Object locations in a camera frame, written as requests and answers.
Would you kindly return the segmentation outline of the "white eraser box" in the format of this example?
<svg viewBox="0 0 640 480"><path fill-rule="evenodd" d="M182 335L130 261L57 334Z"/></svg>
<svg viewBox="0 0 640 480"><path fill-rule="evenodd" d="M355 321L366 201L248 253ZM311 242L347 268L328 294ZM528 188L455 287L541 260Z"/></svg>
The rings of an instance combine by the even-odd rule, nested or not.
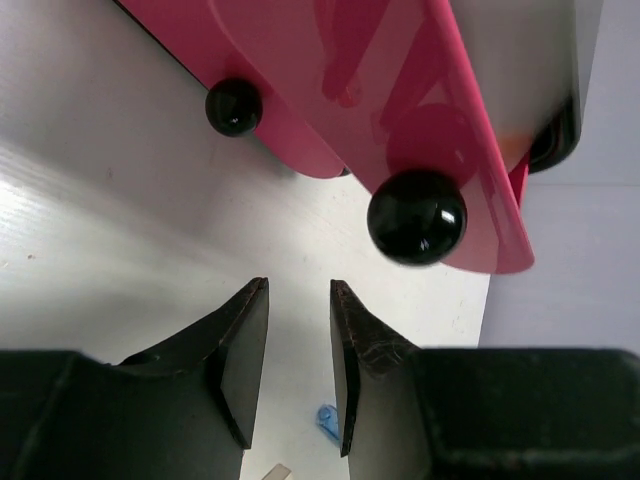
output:
<svg viewBox="0 0 640 480"><path fill-rule="evenodd" d="M263 478L262 480L292 480L292 471L285 465L276 464Z"/></svg>

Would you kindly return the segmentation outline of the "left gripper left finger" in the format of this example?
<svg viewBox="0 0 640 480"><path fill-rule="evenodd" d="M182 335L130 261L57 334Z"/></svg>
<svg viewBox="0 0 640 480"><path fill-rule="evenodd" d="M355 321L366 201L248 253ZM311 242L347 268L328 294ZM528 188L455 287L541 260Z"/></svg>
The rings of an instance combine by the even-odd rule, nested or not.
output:
<svg viewBox="0 0 640 480"><path fill-rule="evenodd" d="M5 479L236 479L251 447L269 283L120 364L1 354Z"/></svg>

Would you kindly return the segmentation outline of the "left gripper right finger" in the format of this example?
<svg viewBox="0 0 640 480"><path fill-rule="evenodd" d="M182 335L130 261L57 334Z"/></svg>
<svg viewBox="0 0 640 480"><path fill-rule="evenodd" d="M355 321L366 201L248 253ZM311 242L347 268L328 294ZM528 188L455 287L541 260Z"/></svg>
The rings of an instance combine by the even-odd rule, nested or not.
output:
<svg viewBox="0 0 640 480"><path fill-rule="evenodd" d="M617 349L421 348L330 284L340 453L353 479L635 479L639 359Z"/></svg>

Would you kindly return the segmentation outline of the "black pink drawer cabinet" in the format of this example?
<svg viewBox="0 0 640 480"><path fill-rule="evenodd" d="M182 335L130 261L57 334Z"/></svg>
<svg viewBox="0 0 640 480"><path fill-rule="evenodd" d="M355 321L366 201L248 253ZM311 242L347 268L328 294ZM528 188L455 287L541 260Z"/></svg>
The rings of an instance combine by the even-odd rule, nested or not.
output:
<svg viewBox="0 0 640 480"><path fill-rule="evenodd" d="M571 1L137 1L123 10L207 90L227 137L255 134L370 193L369 235L407 266L529 269L529 175L581 127Z"/></svg>

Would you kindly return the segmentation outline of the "dark blue highlighter pen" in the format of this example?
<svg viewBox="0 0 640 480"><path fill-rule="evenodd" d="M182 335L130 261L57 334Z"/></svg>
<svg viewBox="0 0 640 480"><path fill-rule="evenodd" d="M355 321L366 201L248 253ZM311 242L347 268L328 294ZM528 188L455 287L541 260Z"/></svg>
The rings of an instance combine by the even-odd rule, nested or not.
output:
<svg viewBox="0 0 640 480"><path fill-rule="evenodd" d="M316 413L316 426L336 445L340 444L338 412L335 406L323 404Z"/></svg>

